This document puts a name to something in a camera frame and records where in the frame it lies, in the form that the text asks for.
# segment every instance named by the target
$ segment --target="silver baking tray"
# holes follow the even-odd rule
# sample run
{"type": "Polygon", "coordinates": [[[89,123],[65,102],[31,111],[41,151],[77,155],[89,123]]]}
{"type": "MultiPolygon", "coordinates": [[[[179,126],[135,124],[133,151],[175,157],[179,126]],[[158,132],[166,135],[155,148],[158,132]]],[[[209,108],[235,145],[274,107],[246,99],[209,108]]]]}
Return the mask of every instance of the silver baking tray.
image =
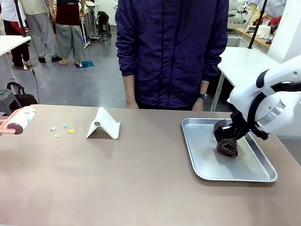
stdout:
{"type": "Polygon", "coordinates": [[[204,180],[275,182],[277,173],[250,134],[238,140],[238,157],[217,149],[213,127],[223,119],[184,119],[182,129],[192,167],[204,180]]]}

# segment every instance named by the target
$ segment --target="white triangular holder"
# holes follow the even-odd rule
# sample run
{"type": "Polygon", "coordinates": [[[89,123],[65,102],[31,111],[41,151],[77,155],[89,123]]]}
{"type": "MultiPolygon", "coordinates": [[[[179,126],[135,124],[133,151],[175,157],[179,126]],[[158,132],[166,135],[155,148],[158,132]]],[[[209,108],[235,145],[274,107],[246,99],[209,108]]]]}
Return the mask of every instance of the white triangular holder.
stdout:
{"type": "Polygon", "coordinates": [[[101,127],[111,138],[118,139],[120,122],[116,122],[103,107],[98,109],[96,117],[90,125],[86,139],[97,129],[97,127],[101,127]]]}

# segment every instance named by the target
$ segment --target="white pillar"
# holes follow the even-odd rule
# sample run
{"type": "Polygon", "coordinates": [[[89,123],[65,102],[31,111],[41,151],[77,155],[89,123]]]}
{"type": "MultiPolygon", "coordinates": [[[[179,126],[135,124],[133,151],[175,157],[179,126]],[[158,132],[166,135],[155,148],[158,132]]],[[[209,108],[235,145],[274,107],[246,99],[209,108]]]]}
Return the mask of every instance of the white pillar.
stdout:
{"type": "Polygon", "coordinates": [[[285,62],[301,55],[301,0],[287,0],[276,36],[268,56],[285,62]]]}

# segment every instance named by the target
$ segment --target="brown table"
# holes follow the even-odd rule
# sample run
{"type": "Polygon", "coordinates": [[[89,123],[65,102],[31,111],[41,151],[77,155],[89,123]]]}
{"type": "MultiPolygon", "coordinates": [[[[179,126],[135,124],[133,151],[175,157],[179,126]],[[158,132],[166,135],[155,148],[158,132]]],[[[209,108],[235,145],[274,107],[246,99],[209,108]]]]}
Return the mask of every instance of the brown table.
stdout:
{"type": "MultiPolygon", "coordinates": [[[[239,34],[242,33],[243,36],[252,39],[253,37],[253,33],[247,33],[246,31],[244,31],[243,28],[236,28],[236,30],[238,31],[239,34]]],[[[261,35],[256,35],[254,42],[256,42],[257,44],[259,44],[260,46],[264,47],[266,50],[269,50],[271,47],[271,44],[267,44],[266,42],[268,40],[266,39],[261,39],[259,38],[261,37],[261,35]]]]}
{"type": "Polygon", "coordinates": [[[34,107],[38,114],[23,134],[0,137],[1,224],[300,225],[301,169],[274,135],[256,141],[278,172],[276,183],[195,175],[181,121],[228,113],[110,109],[121,122],[120,137],[112,140],[102,133],[85,139],[97,108],[34,107]],[[50,132],[53,126],[58,129],[50,132]]]}

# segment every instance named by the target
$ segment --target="bag strap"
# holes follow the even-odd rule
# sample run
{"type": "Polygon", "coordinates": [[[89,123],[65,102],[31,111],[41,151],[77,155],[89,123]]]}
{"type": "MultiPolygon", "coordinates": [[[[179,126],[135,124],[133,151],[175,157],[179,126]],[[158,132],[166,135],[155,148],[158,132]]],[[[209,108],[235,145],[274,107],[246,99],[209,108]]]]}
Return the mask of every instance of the bag strap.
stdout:
{"type": "Polygon", "coordinates": [[[9,82],[8,85],[7,85],[7,87],[6,87],[6,89],[9,89],[9,90],[11,91],[10,86],[16,86],[16,87],[18,88],[18,95],[19,95],[19,96],[21,95],[21,92],[22,92],[22,94],[26,94],[26,93],[24,92],[24,87],[21,86],[19,83],[16,83],[16,82],[14,82],[14,81],[9,82]]]}

